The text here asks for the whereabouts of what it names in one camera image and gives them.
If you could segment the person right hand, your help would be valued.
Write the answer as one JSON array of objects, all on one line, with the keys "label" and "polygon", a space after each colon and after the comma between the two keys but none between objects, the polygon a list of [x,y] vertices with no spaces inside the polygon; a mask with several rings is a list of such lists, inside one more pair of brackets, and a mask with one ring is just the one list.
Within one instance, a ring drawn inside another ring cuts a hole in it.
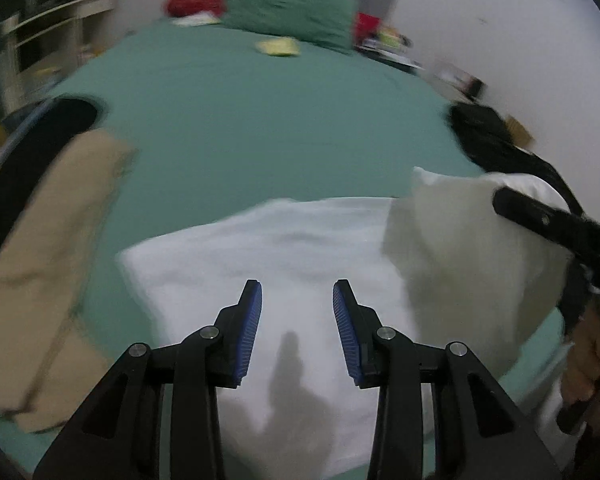
[{"label": "person right hand", "polygon": [[600,295],[593,296],[571,334],[572,346],[562,373],[565,406],[591,401],[585,421],[600,434]]}]

